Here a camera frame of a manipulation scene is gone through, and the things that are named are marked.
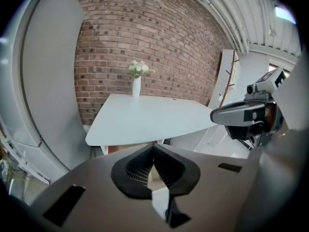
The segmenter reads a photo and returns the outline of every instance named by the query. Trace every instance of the white vase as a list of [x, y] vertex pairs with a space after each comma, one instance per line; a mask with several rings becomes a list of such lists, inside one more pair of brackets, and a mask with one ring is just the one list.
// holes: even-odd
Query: white vase
[[134, 78], [132, 85], [132, 96], [138, 98], [140, 96], [141, 78]]

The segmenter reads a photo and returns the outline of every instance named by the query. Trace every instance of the black rectangle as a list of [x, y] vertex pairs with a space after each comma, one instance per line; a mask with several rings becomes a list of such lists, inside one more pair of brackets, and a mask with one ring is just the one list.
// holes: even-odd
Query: black rectangle
[[281, 84], [284, 79], [285, 79], [284, 72], [281, 72], [278, 78], [275, 80], [276, 87], [279, 87], [279, 83]]
[[240, 166], [231, 165], [231, 164], [227, 164], [227, 163], [220, 163], [218, 165], [218, 167], [229, 170], [229, 171], [233, 171], [233, 172], [236, 172], [236, 173], [239, 173], [242, 169], [242, 167], [240, 167]]
[[47, 220], [61, 227], [84, 191], [85, 188], [83, 187], [70, 186], [43, 216]]
[[252, 121], [253, 120], [253, 113], [251, 110], [245, 110], [243, 114], [243, 121]]

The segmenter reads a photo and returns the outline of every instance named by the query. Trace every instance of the camera lens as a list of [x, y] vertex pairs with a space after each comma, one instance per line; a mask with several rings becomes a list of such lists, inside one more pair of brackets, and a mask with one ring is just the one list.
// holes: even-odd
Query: camera lens
[[247, 93], [252, 94], [253, 88], [251, 86], [247, 86]]

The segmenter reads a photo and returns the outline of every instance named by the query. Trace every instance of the white flowers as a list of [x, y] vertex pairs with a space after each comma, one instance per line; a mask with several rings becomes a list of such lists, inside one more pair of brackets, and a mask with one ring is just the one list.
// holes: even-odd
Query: white flowers
[[139, 78], [140, 75], [149, 71], [149, 67], [144, 61], [137, 62], [136, 60], [133, 60], [129, 66], [129, 70], [134, 78]]

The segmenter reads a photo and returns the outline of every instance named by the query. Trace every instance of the ceiling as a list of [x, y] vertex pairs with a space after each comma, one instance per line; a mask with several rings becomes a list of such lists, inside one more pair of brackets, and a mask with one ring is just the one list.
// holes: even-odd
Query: ceiling
[[215, 17], [241, 53], [261, 52], [295, 64], [300, 56], [298, 31], [276, 17], [278, 0], [198, 0]]

